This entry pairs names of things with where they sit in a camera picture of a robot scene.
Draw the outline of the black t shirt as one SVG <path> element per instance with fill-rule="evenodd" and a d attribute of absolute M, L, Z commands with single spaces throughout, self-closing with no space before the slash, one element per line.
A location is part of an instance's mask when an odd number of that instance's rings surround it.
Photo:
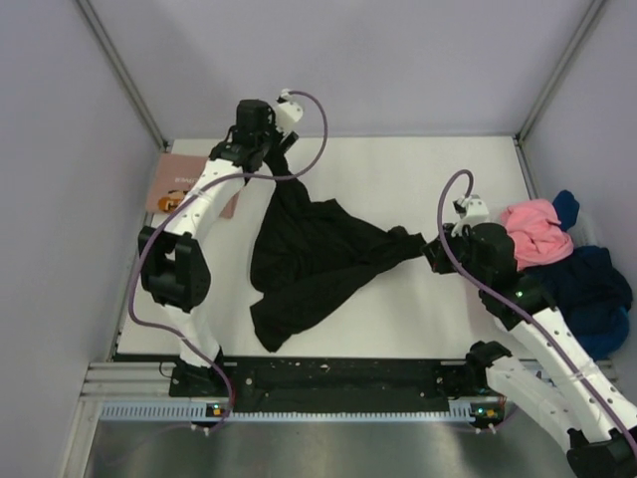
<path fill-rule="evenodd" d="M 263 297 L 250 314 L 258 341 L 274 353 L 378 275 L 421 257 L 425 240 L 402 226 L 382 230 L 334 199 L 311 200 L 279 151 L 265 162 L 279 180 L 253 248 L 250 282 Z"/>

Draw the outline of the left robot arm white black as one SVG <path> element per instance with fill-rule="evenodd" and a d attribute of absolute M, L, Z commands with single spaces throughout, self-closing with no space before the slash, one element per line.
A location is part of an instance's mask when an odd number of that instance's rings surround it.
<path fill-rule="evenodd" d="M 226 372 L 213 362 L 220 345 L 203 314 L 212 274 L 202 242 L 244 187 L 245 175 L 261 168 L 266 154 L 281 138 L 275 110 L 268 103 L 240 101 L 235 123 L 212 148 L 201 175 L 167 224 L 139 234 L 140 252 L 145 255 L 141 287 L 167 314 L 167 327 L 181 341 L 181 360 L 195 366 L 191 382 L 204 394 L 219 392 Z"/>

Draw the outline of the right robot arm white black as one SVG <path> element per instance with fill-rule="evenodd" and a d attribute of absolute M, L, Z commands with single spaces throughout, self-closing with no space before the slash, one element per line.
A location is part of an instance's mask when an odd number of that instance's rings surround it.
<path fill-rule="evenodd" d="M 315 198 L 335 197 L 377 225 L 403 224 L 433 238 L 454 217 L 452 201 L 474 194 L 486 223 L 529 195 L 515 142 L 493 137 L 353 137 L 300 140 L 292 171 Z M 544 384 L 513 356 L 482 358 L 464 370 L 478 394 L 504 394 L 567 449 L 581 477 L 636 473 L 636 407 L 606 378 L 554 306 L 530 312 L 516 285 L 489 285 L 453 253 L 440 276 L 418 259 L 374 279 L 285 353 L 356 358 L 456 359 L 504 345 L 536 360 Z"/>

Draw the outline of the pink crumpled t shirt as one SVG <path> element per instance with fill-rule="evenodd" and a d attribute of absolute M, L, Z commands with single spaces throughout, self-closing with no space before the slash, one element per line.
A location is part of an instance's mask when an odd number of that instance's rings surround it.
<path fill-rule="evenodd" d="M 500 221 L 514 241 L 519 271 L 559 262 L 574 251 L 571 237 L 561 230 L 554 207 L 545 199 L 507 206 Z"/>

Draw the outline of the white plastic laundry basket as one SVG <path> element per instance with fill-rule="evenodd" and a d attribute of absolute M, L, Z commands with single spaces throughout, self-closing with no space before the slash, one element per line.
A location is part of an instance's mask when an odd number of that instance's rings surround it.
<path fill-rule="evenodd" d="M 502 224 L 501 219 L 506 207 L 499 206 L 490 210 L 489 221 Z M 575 248 L 584 246 L 601 246 L 600 234 L 596 230 L 596 226 L 590 214 L 583 208 L 578 211 L 575 224 L 567 230 Z"/>

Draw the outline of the dark blue crumpled t shirt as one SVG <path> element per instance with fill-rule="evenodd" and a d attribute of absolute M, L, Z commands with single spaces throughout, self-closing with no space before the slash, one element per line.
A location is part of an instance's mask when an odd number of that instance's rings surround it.
<path fill-rule="evenodd" d="M 561 230 L 567 233 L 576 222 L 579 202 L 568 190 L 560 191 L 548 202 L 561 221 Z M 574 247 L 573 253 L 559 262 L 530 267 L 522 272 L 541 281 L 577 333 L 590 332 L 619 307 L 629 311 L 632 306 L 632 289 L 613 266 L 606 248 Z"/>

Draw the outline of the folded pink t shirt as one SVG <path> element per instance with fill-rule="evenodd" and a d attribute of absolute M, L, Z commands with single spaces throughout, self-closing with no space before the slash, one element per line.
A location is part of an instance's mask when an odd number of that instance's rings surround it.
<path fill-rule="evenodd" d="M 199 180 L 207 162 L 205 156 L 163 153 L 155 169 L 145 211 L 172 213 Z"/>

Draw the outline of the bright blue crumpled t shirt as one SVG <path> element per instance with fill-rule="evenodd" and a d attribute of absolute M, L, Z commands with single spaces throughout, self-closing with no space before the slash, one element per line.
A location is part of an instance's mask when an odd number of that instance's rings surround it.
<path fill-rule="evenodd" d="M 611 312 L 605 321 L 590 332 L 576 332 L 571 328 L 578 342 L 595 361 L 608 359 L 626 342 L 630 332 L 628 310 L 619 307 Z"/>

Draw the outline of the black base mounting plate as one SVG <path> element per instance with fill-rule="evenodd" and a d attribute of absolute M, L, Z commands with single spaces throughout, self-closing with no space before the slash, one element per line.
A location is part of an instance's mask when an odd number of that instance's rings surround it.
<path fill-rule="evenodd" d="M 169 395 L 233 398 L 235 412 L 340 413 L 446 411 L 466 397 L 494 397 L 460 361 L 407 358 L 227 357 L 229 379 L 179 359 Z"/>

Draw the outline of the left aluminium corner post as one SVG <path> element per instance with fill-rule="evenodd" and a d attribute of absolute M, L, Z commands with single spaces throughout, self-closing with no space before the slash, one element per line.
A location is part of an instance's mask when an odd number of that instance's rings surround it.
<path fill-rule="evenodd" d="M 114 41 L 110 37 L 97 9 L 89 0 L 74 0 L 73 4 L 98 43 L 106 62 L 137 118 L 157 148 L 160 151 L 166 151 L 169 147 L 169 142 L 161 132 L 157 121 L 154 119 L 140 89 L 136 85 Z"/>

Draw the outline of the aluminium corner post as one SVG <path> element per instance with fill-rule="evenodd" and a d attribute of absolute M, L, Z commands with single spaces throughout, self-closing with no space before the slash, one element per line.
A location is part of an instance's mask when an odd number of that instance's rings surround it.
<path fill-rule="evenodd" d="M 169 147 L 169 142 L 161 132 L 157 121 L 154 119 L 140 89 L 136 85 L 114 41 L 110 37 L 97 9 L 89 0 L 74 0 L 73 4 L 98 43 L 106 62 L 137 118 L 157 148 L 160 151 L 166 151 Z"/>
<path fill-rule="evenodd" d="M 550 105 L 553 97 L 573 67 L 580 51 L 603 17 L 608 4 L 608 0 L 593 0 L 588 2 L 582 18 L 578 21 L 573 34 L 566 43 L 557 63 L 551 70 L 550 75 L 543 84 L 522 126 L 516 134 L 516 141 L 519 147 L 525 144 L 545 110 Z"/>

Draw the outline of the right aluminium corner post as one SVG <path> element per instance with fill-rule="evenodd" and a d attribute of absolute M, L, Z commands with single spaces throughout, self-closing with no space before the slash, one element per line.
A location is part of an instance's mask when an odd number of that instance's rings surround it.
<path fill-rule="evenodd" d="M 551 70 L 550 75 L 543 84 L 522 126 L 516 134 L 516 141 L 519 147 L 525 144 L 545 110 L 550 105 L 553 97 L 573 67 L 580 51 L 603 17 L 608 4 L 608 0 L 593 0 L 588 2 L 582 18 L 578 21 L 573 34 L 566 43 L 557 63 Z"/>

